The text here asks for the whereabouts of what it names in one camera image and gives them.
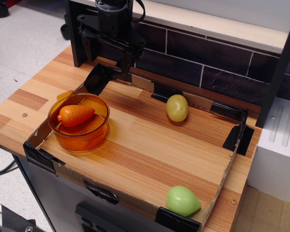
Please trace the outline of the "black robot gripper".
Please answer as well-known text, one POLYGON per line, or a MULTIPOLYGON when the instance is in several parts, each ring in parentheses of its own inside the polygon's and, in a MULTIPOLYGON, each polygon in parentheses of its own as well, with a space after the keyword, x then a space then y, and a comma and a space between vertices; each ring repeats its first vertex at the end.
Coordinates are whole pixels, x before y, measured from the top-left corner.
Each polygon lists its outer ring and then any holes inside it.
POLYGON ((132 5, 96 5, 96 8, 97 15, 80 14, 77 17, 87 58, 94 61, 102 44, 120 49, 123 51, 121 71, 128 74, 137 59, 136 54, 144 53, 146 40, 131 24, 144 20, 145 6, 141 5, 143 14, 138 19, 133 19, 132 5))

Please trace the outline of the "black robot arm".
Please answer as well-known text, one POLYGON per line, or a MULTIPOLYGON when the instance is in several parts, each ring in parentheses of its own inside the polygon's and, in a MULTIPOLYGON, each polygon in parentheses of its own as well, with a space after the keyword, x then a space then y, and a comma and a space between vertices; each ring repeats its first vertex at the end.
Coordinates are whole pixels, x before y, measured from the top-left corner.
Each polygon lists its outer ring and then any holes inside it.
POLYGON ((97 15, 81 14, 77 17, 79 34, 89 60, 96 59, 102 44, 119 49, 122 58, 117 66, 123 74, 128 74, 131 66, 144 56, 146 40, 132 28, 132 22, 139 23, 145 17, 143 2, 137 2, 143 9, 138 19, 132 18, 132 0, 97 0, 97 15))

